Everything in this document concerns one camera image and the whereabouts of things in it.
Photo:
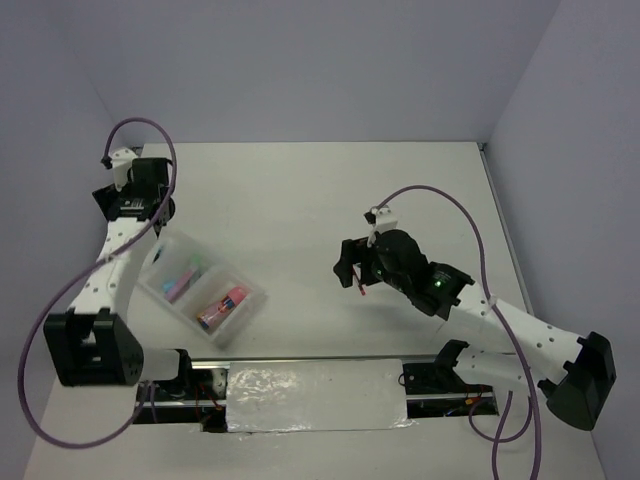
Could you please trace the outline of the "red pen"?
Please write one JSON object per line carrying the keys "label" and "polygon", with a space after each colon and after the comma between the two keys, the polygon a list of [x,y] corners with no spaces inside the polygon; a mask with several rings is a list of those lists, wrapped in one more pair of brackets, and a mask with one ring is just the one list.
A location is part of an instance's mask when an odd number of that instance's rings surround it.
{"label": "red pen", "polygon": [[353,274],[353,277],[354,277],[354,279],[356,281],[356,286],[357,286],[360,294],[362,296],[365,296],[366,295],[366,291],[364,290],[363,283],[362,283],[361,278],[360,278],[360,276],[358,274],[358,271],[356,270],[355,267],[352,267],[352,274]]}

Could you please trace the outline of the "blue highlighter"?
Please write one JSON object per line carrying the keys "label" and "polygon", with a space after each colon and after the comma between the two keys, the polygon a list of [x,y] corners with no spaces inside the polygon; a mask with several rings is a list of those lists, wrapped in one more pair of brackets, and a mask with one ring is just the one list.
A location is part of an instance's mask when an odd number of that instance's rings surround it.
{"label": "blue highlighter", "polygon": [[176,280],[171,280],[171,281],[167,281],[162,285],[162,291],[163,294],[166,295],[168,294],[176,285],[177,281]]}

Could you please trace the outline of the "green highlighter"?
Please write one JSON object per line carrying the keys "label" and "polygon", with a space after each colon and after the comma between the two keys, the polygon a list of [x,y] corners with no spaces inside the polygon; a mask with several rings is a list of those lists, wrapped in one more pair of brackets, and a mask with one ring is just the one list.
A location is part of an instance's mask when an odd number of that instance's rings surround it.
{"label": "green highlighter", "polygon": [[202,272],[202,260],[198,255],[191,256],[189,269],[194,273]]}

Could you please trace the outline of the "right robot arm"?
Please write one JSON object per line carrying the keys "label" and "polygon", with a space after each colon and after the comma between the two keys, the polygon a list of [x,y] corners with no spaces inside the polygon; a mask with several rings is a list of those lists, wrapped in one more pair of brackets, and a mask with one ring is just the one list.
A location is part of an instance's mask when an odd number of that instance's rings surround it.
{"label": "right robot arm", "polygon": [[398,229],[373,241],[344,240],[333,271],[345,288],[384,283],[454,330],[434,369],[442,389],[491,381],[513,390],[534,389],[562,422],[584,431],[595,428],[617,379],[605,336],[562,330],[490,297],[468,274],[428,260]]}

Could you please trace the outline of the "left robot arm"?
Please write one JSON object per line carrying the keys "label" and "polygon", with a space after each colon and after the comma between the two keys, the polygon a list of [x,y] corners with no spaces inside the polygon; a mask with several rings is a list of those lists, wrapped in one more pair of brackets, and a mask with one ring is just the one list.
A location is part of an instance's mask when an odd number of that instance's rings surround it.
{"label": "left robot arm", "polygon": [[189,396],[196,374],[181,349],[140,344],[127,325],[130,299],[143,264],[157,245],[175,205],[169,160],[114,161],[113,184],[94,191],[107,221],[99,266],[63,313],[51,313],[44,336],[60,383],[66,387],[132,386],[159,382],[175,399]]}

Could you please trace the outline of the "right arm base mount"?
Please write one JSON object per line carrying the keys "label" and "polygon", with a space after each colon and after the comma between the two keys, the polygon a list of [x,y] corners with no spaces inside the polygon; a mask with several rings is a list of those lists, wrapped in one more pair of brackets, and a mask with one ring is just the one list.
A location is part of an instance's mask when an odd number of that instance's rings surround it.
{"label": "right arm base mount", "polygon": [[403,363],[398,384],[405,390],[407,416],[411,420],[464,417],[472,408],[476,415],[498,414],[491,386],[464,383],[439,372],[433,362]]}

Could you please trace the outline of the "blue pen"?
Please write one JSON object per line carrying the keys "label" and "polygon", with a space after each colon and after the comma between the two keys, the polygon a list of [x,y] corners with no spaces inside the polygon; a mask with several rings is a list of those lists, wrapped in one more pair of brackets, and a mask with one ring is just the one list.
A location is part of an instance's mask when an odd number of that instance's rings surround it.
{"label": "blue pen", "polygon": [[156,250],[156,252],[155,252],[155,254],[154,254],[153,258],[152,258],[152,264],[156,263],[160,259],[161,255],[164,252],[164,249],[165,249],[164,245],[160,245],[157,248],[157,250]]}

